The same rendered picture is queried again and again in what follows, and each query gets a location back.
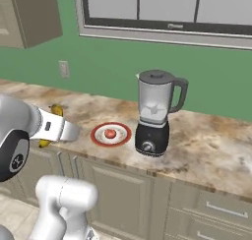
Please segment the white wall socket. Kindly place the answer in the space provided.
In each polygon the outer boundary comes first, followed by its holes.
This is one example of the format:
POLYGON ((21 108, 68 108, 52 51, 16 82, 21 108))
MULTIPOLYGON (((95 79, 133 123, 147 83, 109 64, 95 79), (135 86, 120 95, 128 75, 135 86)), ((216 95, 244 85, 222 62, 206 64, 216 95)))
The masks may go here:
POLYGON ((60 61, 59 62, 59 70, 60 74, 63 78, 69 78, 70 77, 70 71, 67 61, 60 61))

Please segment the black and grey blender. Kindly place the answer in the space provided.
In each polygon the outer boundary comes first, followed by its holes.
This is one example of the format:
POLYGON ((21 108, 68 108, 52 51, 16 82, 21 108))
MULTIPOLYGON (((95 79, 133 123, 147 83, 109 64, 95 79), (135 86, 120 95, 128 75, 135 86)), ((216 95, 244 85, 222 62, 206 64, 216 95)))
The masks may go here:
POLYGON ((139 121, 135 149, 143 155, 160 157, 168 147, 168 114, 183 107, 189 83, 163 70, 145 71, 136 77, 139 121))

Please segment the yellow banana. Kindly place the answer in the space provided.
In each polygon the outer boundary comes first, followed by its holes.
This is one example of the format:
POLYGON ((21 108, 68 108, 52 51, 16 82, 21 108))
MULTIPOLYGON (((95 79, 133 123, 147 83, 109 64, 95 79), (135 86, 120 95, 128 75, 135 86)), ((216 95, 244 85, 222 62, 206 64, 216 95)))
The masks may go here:
MULTIPOLYGON (((57 103, 52 104, 50 106, 50 111, 51 111, 52 114, 55 114, 55 115, 58 115, 58 116, 63 115, 63 107, 60 104, 57 104, 57 103)), ((50 144, 49 140, 40 139, 38 146, 42 149, 42 148, 48 147, 49 144, 50 144)))

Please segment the red rimmed white plate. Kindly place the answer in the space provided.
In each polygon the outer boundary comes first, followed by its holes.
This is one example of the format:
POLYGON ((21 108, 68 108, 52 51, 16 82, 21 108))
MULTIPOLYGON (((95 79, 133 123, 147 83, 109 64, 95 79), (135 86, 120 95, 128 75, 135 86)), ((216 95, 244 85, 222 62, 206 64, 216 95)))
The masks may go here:
POLYGON ((113 148, 120 147, 130 141, 132 136, 131 129, 119 122, 105 122, 97 125, 91 131, 92 141, 101 147, 113 148), (106 129, 112 129, 116 132, 116 136, 113 139, 108 139, 104 135, 106 129))

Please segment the beige drawer front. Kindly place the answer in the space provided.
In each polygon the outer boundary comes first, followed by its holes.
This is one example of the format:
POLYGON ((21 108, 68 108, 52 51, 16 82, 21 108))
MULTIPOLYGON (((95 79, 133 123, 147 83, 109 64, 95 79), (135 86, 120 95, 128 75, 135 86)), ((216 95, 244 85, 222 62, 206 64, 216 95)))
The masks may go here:
POLYGON ((197 231, 217 240, 252 240, 252 233, 195 214, 169 209, 165 233, 178 240, 204 240, 197 231))
POLYGON ((173 183, 169 204, 175 209, 193 212, 252 231, 252 204, 239 201, 230 196, 219 195, 196 187, 173 183), (246 219, 222 211, 209 209, 206 207, 206 201, 227 210, 238 212, 246 211, 248 212, 249 218, 246 219))

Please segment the beige wall cupboard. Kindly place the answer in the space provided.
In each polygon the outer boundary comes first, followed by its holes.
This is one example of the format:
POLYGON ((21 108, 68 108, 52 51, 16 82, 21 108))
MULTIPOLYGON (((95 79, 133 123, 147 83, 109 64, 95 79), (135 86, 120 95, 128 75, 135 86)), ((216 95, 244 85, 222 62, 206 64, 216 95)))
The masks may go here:
POLYGON ((0 0, 0 46, 30 48, 62 34, 57 0, 0 0))

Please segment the beige cupboard door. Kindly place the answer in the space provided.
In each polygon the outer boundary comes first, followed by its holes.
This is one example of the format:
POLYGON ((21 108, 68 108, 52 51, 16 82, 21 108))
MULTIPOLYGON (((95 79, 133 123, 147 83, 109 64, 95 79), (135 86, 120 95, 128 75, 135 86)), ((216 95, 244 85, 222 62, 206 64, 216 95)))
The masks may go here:
POLYGON ((22 186, 24 201, 35 207, 38 206, 35 185, 43 175, 72 177, 68 153, 56 147, 40 149, 38 146, 31 146, 27 164, 18 174, 18 180, 22 186))
POLYGON ((98 189, 98 201, 89 212, 92 226, 121 240, 148 240, 154 181, 76 155, 71 162, 74 176, 98 189))

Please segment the window with dark frame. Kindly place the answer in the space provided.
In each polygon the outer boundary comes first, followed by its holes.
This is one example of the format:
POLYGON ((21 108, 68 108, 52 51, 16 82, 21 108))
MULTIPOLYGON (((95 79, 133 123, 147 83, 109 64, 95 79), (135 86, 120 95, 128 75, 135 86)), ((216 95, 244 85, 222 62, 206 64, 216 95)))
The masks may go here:
POLYGON ((88 37, 252 50, 252 0, 75 0, 88 37))

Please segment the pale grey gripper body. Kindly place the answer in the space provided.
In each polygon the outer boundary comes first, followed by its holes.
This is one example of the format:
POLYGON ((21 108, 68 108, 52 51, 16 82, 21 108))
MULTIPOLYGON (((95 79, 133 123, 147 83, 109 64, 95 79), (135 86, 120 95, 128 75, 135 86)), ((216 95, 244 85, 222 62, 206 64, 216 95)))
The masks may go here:
POLYGON ((81 128, 78 125, 65 121, 60 140, 64 142, 74 142, 78 139, 80 130, 81 128))

